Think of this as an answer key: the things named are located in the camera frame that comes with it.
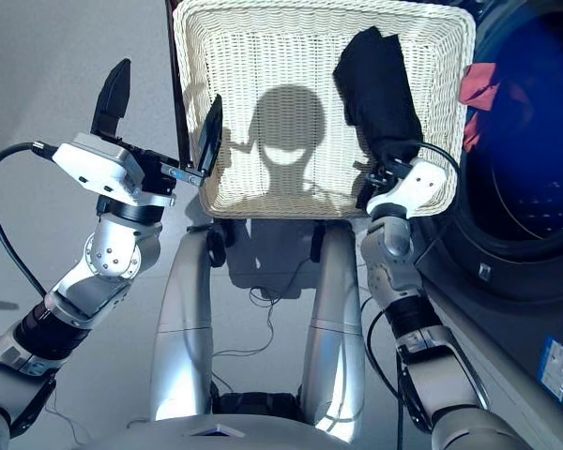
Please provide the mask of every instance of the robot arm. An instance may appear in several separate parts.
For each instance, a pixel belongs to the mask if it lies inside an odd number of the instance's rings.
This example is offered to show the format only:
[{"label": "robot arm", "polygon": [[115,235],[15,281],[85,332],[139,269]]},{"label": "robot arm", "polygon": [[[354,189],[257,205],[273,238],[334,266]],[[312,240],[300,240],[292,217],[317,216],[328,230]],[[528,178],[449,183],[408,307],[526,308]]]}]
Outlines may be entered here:
[{"label": "robot arm", "polygon": [[373,223],[361,245],[369,289],[386,312],[403,363],[404,403],[416,426],[432,432],[434,450],[529,449],[488,411],[476,371],[423,288],[408,218],[433,197],[446,176],[420,159],[411,165],[394,189],[369,200]]},{"label": "robot arm", "polygon": [[[175,199],[173,178],[148,180],[148,169],[138,163],[169,162],[157,154],[79,135],[52,159],[80,183],[92,179],[91,190],[110,196],[99,198],[99,223],[80,262],[0,337],[0,450],[33,424],[55,388],[56,371],[124,300],[133,280],[157,261],[160,217]],[[151,191],[145,190],[147,183]]]}]

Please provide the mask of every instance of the black joint housing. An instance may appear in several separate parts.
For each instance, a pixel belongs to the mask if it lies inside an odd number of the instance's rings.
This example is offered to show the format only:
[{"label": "black joint housing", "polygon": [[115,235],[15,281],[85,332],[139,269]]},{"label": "black joint housing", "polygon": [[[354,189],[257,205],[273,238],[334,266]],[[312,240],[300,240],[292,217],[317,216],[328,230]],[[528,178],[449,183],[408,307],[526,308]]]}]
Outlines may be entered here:
[{"label": "black joint housing", "polygon": [[89,334],[90,330],[75,328],[62,322],[44,303],[37,304],[14,330],[14,337],[28,352],[40,358],[59,361]]},{"label": "black joint housing", "polygon": [[442,324],[430,300],[418,295],[392,302],[386,317],[397,339],[421,328]]},{"label": "black joint housing", "polygon": [[100,195],[96,204],[96,213],[99,216],[104,213],[112,213],[118,218],[143,225],[160,222],[164,210],[165,208],[162,206],[133,206],[113,200],[105,195]]}]

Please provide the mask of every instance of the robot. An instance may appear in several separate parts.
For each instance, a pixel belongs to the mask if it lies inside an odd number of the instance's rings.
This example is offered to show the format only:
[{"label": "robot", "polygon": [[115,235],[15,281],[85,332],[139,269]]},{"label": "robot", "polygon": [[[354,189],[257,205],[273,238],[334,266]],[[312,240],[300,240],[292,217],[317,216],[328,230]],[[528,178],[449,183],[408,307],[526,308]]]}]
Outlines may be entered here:
[{"label": "robot", "polygon": [[[116,137],[128,99],[129,60],[124,60],[102,88],[90,134],[59,147],[31,142],[10,149],[30,149],[98,193],[99,223],[80,262],[0,337],[0,450],[33,425],[55,388],[58,369],[157,261],[160,218],[175,201],[176,181],[201,186],[216,160],[220,97],[205,120],[199,160],[181,168],[174,159]],[[402,401],[416,425],[432,433],[433,450],[529,449],[488,410],[478,375],[435,314],[414,264],[409,218],[441,188],[446,174],[418,158],[401,167],[391,188],[367,202],[372,222],[361,253],[372,297],[396,339]],[[374,184],[377,176],[372,174]],[[219,397],[211,382],[209,274],[224,263],[225,243],[232,238],[224,222],[190,228],[182,238],[156,336],[152,421],[83,448],[349,448],[362,418],[365,364],[354,234],[337,223],[314,234],[312,259],[321,263],[321,279],[299,395],[262,395],[259,405],[248,407],[246,397],[235,397],[243,406],[229,413],[221,406],[225,396]],[[263,408],[273,403],[293,404],[296,415]]]}]

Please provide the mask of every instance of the washing machine door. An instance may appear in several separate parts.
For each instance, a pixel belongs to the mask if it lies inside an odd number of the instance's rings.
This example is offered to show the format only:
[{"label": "washing machine door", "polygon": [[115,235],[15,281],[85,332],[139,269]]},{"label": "washing machine door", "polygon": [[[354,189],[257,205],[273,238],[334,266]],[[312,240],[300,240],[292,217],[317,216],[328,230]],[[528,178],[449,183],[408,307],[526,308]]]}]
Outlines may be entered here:
[{"label": "washing machine door", "polygon": [[492,2],[476,61],[525,92],[531,118],[501,128],[512,110],[493,105],[456,213],[417,221],[421,242],[442,233],[419,268],[541,383],[551,343],[563,348],[563,2]]}]

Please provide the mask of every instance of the silver robot leg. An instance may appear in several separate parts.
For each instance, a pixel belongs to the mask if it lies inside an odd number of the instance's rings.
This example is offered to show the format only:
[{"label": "silver robot leg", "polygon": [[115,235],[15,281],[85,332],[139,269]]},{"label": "silver robot leg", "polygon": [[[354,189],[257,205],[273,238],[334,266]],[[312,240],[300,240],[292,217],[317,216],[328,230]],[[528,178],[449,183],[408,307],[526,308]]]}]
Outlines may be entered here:
[{"label": "silver robot leg", "polygon": [[349,443],[360,429],[364,391],[355,235],[333,226],[321,249],[300,407],[308,424]]},{"label": "silver robot leg", "polygon": [[210,233],[188,232],[175,255],[155,341],[152,420],[210,413]]}]

